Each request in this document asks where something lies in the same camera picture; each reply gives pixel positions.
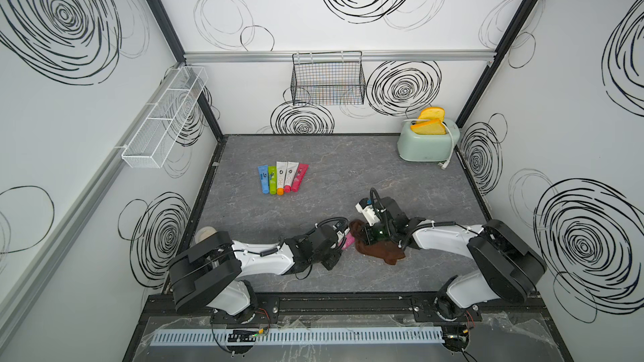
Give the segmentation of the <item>brown cloth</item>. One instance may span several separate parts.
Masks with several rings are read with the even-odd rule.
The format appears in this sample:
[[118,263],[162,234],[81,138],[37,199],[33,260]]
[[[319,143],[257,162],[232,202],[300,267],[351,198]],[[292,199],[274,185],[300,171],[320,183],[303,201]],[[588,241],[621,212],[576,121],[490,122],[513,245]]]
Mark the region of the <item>brown cloth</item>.
[[359,253],[382,259],[390,266],[395,266],[398,261],[406,257],[404,251],[391,241],[380,241],[373,245],[368,245],[363,231],[365,226],[366,223],[361,220],[353,220],[349,224],[350,233],[355,239],[354,246]]

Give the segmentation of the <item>magenta toothpaste tube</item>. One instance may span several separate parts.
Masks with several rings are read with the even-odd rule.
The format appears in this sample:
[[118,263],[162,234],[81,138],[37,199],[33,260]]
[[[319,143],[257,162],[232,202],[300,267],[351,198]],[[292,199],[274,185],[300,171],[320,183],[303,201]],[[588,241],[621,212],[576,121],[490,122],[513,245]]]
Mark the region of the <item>magenta toothpaste tube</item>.
[[355,241],[356,241],[356,238],[352,236],[351,233],[347,234],[343,242],[342,250],[348,249],[350,246],[352,246],[355,243]]

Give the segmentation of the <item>crimson pink toothpaste tube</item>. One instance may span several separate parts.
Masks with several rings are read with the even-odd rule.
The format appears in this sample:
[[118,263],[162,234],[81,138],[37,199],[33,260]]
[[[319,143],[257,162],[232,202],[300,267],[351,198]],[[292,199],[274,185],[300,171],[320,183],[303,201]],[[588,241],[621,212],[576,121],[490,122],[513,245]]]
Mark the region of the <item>crimson pink toothpaste tube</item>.
[[298,165],[298,169],[296,170],[295,176],[293,178],[293,182],[291,184],[292,192],[298,192],[300,190],[300,186],[304,180],[305,174],[308,171],[308,169],[309,169],[308,164]]

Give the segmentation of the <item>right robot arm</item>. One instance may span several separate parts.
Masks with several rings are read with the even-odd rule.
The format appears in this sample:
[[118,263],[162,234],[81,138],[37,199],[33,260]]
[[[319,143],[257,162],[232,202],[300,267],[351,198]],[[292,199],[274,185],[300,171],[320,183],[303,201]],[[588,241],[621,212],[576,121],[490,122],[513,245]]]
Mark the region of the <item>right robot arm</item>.
[[432,308],[445,321],[455,321],[469,308],[491,300],[523,304],[547,271],[543,258],[500,220],[464,226],[409,218],[394,199],[381,199],[376,191],[361,199],[356,209],[366,220],[355,234],[356,247],[367,256],[394,264],[407,249],[436,250],[476,263],[475,271],[450,278],[434,296]]

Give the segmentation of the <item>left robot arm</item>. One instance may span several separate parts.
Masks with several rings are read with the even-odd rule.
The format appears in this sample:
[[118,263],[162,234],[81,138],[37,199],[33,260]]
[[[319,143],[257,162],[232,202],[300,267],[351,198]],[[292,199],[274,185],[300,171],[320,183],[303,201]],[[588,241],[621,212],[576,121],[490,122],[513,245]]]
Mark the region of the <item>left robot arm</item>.
[[348,219],[320,221],[303,235],[273,244],[234,241],[226,231],[216,231],[179,253],[169,263],[174,308],[187,314],[210,308],[241,316],[257,305],[249,276],[297,275],[316,264],[332,270],[341,257],[350,233]]

